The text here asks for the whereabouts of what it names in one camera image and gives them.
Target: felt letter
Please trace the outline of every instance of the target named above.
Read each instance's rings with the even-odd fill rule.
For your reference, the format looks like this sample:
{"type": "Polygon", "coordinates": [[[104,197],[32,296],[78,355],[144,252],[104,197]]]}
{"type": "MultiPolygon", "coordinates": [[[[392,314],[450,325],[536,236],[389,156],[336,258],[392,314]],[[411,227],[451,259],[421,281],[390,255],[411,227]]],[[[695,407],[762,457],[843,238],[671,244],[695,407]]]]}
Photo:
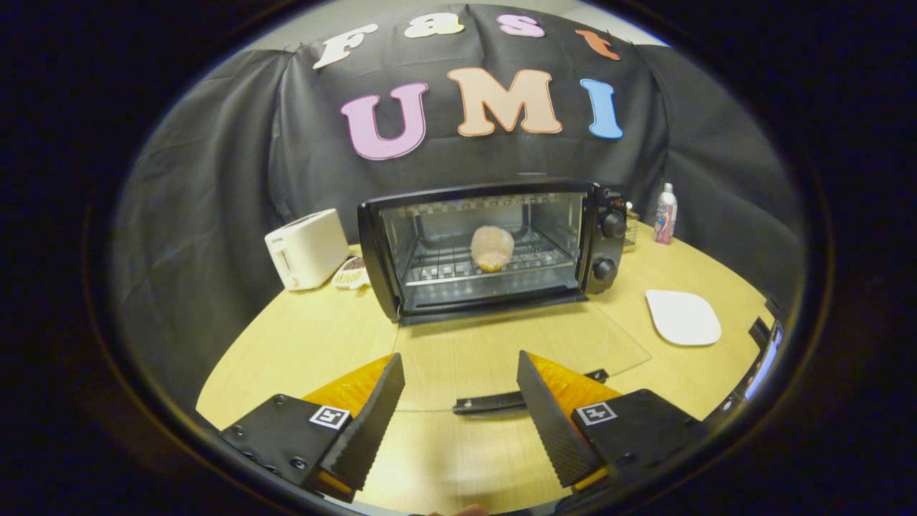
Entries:
{"type": "Polygon", "coordinates": [[[538,26],[538,22],[530,17],[500,15],[497,17],[497,21],[500,22],[500,30],[513,36],[541,38],[545,35],[545,31],[538,26]]]}
{"type": "Polygon", "coordinates": [[[522,129],[541,133],[562,129],[551,106],[551,94],[547,90],[551,75],[547,72],[520,70],[509,91],[483,68],[457,68],[449,71],[446,77],[457,82],[461,90],[465,122],[458,126],[458,134],[462,136],[485,136],[496,129],[484,113],[485,106],[507,131],[513,130],[523,107],[522,129]]]}
{"type": "Polygon", "coordinates": [[[614,117],[614,88],[610,84],[592,79],[583,79],[580,85],[586,88],[592,101],[593,122],[589,126],[589,132],[599,138],[621,138],[624,132],[618,127],[618,121],[614,117]]]}
{"type": "Polygon", "coordinates": [[[354,151],[368,160],[381,161],[404,156],[416,149],[426,134],[421,99],[426,89],[426,83],[410,83],[392,90],[392,98],[401,101],[404,118],[404,131],[397,138],[379,136],[374,109],[379,104],[378,95],[362,96],[341,107],[341,113],[347,117],[354,151]]]}
{"type": "Polygon", "coordinates": [[[434,13],[411,20],[411,27],[404,35],[408,38],[426,38],[434,34],[455,34],[465,26],[459,24],[459,17],[452,13],[434,13]]]}
{"type": "Polygon", "coordinates": [[[370,23],[369,25],[354,28],[350,32],[345,32],[340,36],[325,41],[325,51],[322,52],[322,59],[312,65],[312,68],[318,70],[326,64],[338,62],[350,55],[350,50],[356,49],[363,42],[363,35],[375,32],[378,25],[370,23]]]}
{"type": "Polygon", "coordinates": [[[592,47],[593,50],[599,52],[601,55],[615,61],[621,60],[621,56],[612,52],[611,50],[608,50],[608,47],[612,46],[612,44],[602,38],[599,38],[599,35],[595,32],[592,32],[591,30],[577,30],[576,33],[585,38],[586,42],[589,43],[589,46],[592,47]]]}

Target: table surface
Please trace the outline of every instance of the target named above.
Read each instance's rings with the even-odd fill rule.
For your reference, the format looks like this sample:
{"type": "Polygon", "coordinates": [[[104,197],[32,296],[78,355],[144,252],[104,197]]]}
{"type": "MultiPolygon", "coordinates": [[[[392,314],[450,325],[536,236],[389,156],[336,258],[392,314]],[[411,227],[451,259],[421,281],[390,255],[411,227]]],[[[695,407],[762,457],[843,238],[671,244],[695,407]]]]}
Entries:
{"type": "MultiPolygon", "coordinates": [[[[359,253],[359,246],[351,251],[359,253]]],[[[356,500],[420,514],[449,514],[472,503],[491,512],[520,510],[570,494],[534,423],[525,411],[457,416],[456,398],[518,390],[516,361],[525,349],[583,373],[602,367],[611,375],[608,387],[625,394],[651,389],[703,419],[756,358],[748,329],[758,317],[773,322],[764,304],[724,265],[678,240],[653,242],[652,229],[641,223],[613,286],[585,303],[402,329],[385,317],[369,287],[284,290],[226,351],[197,410],[224,429],[273,394],[300,398],[400,352],[405,388],[356,500]],[[646,303],[648,289],[706,299],[722,326],[720,340],[692,347],[663,340],[646,303]]]]}

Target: black cloth backdrop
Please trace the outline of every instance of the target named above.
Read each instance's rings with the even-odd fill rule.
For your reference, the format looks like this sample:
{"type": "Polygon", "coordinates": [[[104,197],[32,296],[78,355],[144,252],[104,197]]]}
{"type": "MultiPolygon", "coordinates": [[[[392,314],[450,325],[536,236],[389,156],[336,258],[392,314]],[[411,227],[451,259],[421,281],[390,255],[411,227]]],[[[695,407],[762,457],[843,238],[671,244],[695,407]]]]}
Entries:
{"type": "Polygon", "coordinates": [[[595,29],[511,7],[407,9],[353,28],[367,23],[379,29],[319,70],[312,65],[326,38],[231,56],[168,111],[138,154],[114,222],[114,310],[139,364],[181,409],[193,413],[225,350],[282,290],[264,235],[336,208],[356,242],[357,205],[375,196],[543,174],[622,183],[652,223],[669,181],[676,236],[790,303],[804,235],[789,171],[749,114],[689,59],[601,34],[621,56],[611,61],[575,33],[595,29]],[[411,19],[435,12],[457,14],[464,30],[404,36],[411,19]],[[503,33],[502,14],[529,16],[547,34],[503,33]],[[504,87],[522,69],[550,73],[563,130],[532,134],[517,122],[511,132],[498,124],[489,136],[459,135],[461,94],[446,74],[460,67],[482,67],[504,87]],[[613,86],[621,139],[589,132],[586,78],[613,86]],[[389,93],[413,82],[429,84],[423,142],[387,161],[358,156],[341,106],[379,95],[378,131],[391,138],[403,122],[389,93]]]}

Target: bread roll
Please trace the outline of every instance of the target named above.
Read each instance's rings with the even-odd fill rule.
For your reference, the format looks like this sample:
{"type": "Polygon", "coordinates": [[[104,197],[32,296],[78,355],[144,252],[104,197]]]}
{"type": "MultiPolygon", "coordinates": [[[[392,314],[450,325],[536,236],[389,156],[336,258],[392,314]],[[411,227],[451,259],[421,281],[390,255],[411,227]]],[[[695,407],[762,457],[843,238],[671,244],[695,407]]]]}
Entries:
{"type": "Polygon", "coordinates": [[[513,235],[495,226],[481,226],[471,237],[471,259],[481,269],[496,272],[513,257],[513,235]]]}

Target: white wall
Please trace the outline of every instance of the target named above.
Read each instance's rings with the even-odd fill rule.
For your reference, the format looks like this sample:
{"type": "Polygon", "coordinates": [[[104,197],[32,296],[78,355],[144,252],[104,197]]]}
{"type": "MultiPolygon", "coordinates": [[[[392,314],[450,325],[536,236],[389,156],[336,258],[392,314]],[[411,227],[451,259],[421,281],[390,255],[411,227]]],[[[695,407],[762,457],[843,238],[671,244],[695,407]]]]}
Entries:
{"type": "MultiPolygon", "coordinates": [[[[368,21],[376,13],[386,12],[400,7],[415,6],[419,11],[425,7],[442,6],[442,0],[334,0],[304,11],[283,25],[251,42],[244,50],[271,49],[282,50],[296,48],[300,43],[310,43],[317,39],[346,32],[357,24],[368,21]]],[[[626,39],[634,44],[665,45],[637,26],[607,11],[578,0],[501,0],[497,2],[468,2],[496,6],[513,6],[557,15],[584,25],[608,30],[615,37],[626,39]]]]}

